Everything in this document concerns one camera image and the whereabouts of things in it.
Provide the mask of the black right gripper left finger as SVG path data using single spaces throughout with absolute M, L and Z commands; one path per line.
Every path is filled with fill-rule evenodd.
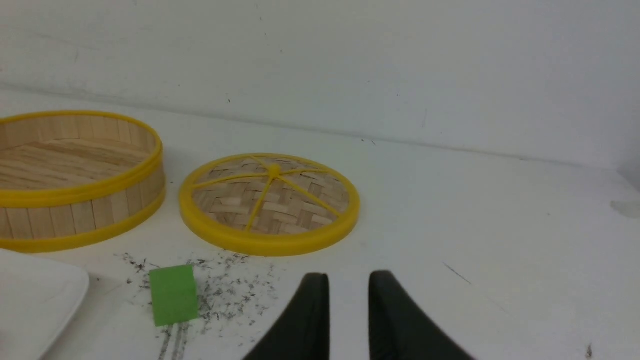
M 330 358 L 330 283 L 324 273 L 307 273 L 246 360 L 328 360 Z

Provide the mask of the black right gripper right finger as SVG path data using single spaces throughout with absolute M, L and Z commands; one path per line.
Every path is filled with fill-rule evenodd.
M 471 360 L 423 312 L 388 270 L 369 277 L 369 357 L 371 360 Z

